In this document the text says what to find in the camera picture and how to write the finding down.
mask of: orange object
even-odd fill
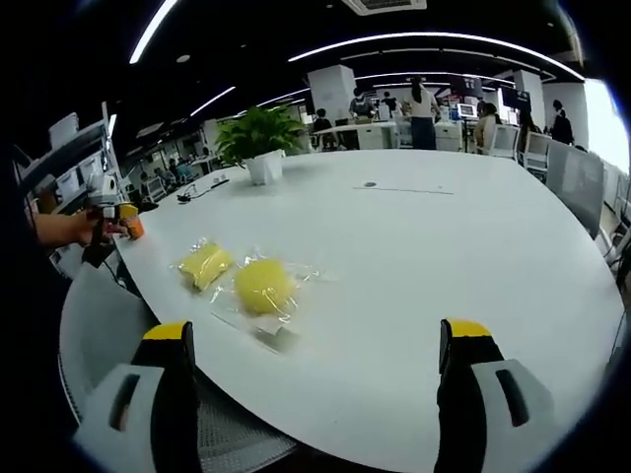
[[[138,239],[145,234],[145,228],[142,226],[142,222],[140,222],[138,216],[125,219],[125,227],[129,230],[131,239]]]

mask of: plastic bag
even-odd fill
[[[311,266],[287,263],[255,250],[215,287],[211,311],[271,346],[275,343],[272,339],[287,338],[290,322],[299,309],[300,293],[308,281],[319,277]]]
[[[234,263],[232,256],[217,243],[201,239],[184,257],[177,269],[187,285],[196,291],[205,291]]]

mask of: white flower pot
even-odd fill
[[[280,179],[283,176],[281,158],[284,156],[283,150],[276,150],[257,156],[252,160],[245,160],[252,184],[266,185]]]

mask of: round table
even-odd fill
[[[552,393],[559,437],[593,398],[623,312],[595,243],[509,160],[358,151],[287,158],[142,215],[118,247],[163,323],[193,322],[199,368],[263,421],[314,448],[391,471],[432,471],[439,447],[440,320],[484,324]],[[373,182],[374,187],[365,187]],[[211,314],[173,268],[201,237],[241,258],[258,246],[312,264],[286,353]]]

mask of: yellow sponge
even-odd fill
[[[285,307],[296,286],[280,261],[262,259],[237,273],[235,288],[247,310],[270,313]]]
[[[192,286],[203,291],[231,264],[233,258],[221,246],[206,243],[182,259],[179,270]]]

